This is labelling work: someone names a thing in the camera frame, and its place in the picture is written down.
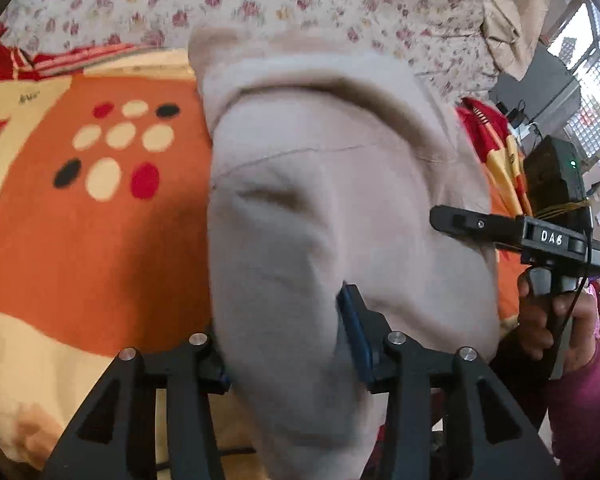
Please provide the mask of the maroon right sleeve forearm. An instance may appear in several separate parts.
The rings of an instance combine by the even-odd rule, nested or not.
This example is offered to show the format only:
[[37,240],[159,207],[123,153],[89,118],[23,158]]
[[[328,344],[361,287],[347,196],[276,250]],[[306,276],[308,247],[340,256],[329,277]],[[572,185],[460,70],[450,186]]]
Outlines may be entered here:
[[584,367],[547,380],[516,333],[505,337],[490,367],[533,426],[550,420],[553,454],[565,479],[600,479],[600,340]]

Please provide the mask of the person's right hand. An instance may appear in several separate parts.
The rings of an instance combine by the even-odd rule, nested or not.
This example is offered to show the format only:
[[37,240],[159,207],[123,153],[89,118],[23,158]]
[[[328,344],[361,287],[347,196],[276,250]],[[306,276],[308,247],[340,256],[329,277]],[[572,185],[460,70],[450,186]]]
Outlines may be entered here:
[[564,373],[580,370],[592,361],[597,348],[597,330],[600,325],[597,300],[588,292],[575,292],[554,298],[537,297],[531,292],[527,274],[518,278],[519,314],[517,337],[521,348],[532,359],[540,360],[555,345],[560,321],[570,315],[571,335],[562,334],[568,341],[565,351]]

